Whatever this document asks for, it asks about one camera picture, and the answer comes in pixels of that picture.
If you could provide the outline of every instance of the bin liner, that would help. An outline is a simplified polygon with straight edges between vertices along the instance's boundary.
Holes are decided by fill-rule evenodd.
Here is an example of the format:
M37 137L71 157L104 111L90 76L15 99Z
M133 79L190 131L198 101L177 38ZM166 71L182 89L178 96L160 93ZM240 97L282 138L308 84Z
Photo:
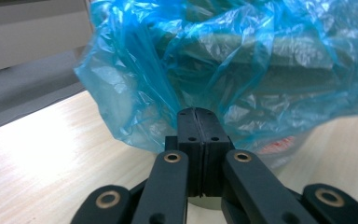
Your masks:
M75 72L131 146L164 150L192 106L248 150L358 115L358 0L101 0L90 16Z

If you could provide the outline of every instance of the blue plastic bag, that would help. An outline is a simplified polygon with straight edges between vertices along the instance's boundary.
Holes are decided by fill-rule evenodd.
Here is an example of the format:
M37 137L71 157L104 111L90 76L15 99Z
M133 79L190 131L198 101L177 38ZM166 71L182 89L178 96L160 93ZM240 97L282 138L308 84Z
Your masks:
M75 71L129 145L162 151L191 106L248 150L358 114L356 0L101 0L91 16Z

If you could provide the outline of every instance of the wrinkled plastic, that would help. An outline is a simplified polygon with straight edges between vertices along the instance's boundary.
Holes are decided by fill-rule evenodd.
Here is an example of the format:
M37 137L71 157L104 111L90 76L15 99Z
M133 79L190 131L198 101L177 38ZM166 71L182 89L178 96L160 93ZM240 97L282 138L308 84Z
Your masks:
M103 0L91 19L75 71L129 145L162 151L191 106L250 150L358 115L357 0Z

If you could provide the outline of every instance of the light wood surface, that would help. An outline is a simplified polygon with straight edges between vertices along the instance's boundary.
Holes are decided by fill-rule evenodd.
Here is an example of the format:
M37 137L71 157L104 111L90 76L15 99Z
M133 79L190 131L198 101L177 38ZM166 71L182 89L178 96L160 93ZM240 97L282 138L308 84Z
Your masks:
M69 223L98 187L128 189L156 155L115 140L87 92L0 128L0 223ZM358 118L317 128L280 180L301 192L322 182L358 200ZM220 211L188 207L187 223L225 223Z

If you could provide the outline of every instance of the tabletop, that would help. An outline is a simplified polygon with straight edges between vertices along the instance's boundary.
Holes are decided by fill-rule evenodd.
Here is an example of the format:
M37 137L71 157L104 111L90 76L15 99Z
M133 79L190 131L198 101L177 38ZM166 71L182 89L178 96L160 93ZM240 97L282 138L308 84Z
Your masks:
M69 223L95 189L131 189L156 154L115 140L84 91L0 128L0 223ZM278 173L297 192L311 183L358 201L358 117L316 128ZM225 223L221 211L190 204L187 223Z

